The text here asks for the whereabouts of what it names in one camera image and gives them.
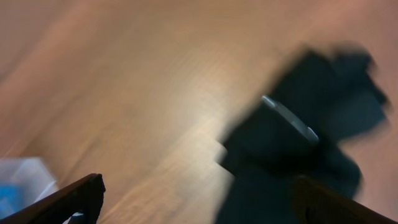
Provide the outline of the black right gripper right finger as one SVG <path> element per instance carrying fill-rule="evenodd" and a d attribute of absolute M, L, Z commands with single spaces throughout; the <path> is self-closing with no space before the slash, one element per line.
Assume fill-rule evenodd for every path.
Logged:
<path fill-rule="evenodd" d="M 306 176 L 298 177 L 294 183 L 292 205 L 299 223 L 397 224 Z"/>

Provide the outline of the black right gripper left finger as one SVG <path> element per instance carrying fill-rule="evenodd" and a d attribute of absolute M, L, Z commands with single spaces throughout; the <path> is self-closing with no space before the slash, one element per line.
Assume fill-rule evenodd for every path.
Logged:
<path fill-rule="evenodd" d="M 1 220 L 1 224 L 64 223 L 75 213 L 77 223 L 96 224 L 106 188 L 101 174 L 89 174 L 44 199 Z"/>

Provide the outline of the black garment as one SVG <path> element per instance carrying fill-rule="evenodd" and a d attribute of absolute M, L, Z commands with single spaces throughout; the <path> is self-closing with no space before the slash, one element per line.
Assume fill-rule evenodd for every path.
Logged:
<path fill-rule="evenodd" d="M 296 223 L 293 186 L 304 175 L 353 198 L 362 173 L 338 147 L 386 120 L 387 96 L 370 76 L 371 54 L 307 50 L 223 139 L 233 175 L 217 223 Z"/>

